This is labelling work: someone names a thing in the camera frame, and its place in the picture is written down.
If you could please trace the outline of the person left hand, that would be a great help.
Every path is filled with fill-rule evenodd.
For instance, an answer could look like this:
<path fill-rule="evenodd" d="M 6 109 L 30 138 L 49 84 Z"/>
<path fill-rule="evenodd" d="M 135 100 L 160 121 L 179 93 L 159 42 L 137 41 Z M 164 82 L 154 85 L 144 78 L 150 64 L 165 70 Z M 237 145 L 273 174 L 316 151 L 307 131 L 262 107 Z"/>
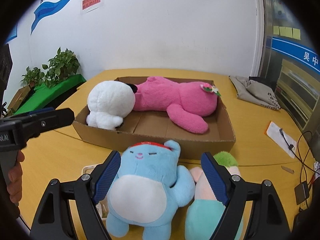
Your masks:
<path fill-rule="evenodd" d="M 10 196 L 10 200 L 13 203 L 19 203 L 22 199 L 22 176 L 23 170 L 21 167 L 21 163 L 24 162 L 25 156 L 21 150 L 17 153 L 16 164 L 15 166 L 8 172 L 8 177 L 10 180 L 9 185 L 7 186 L 7 191 Z"/>

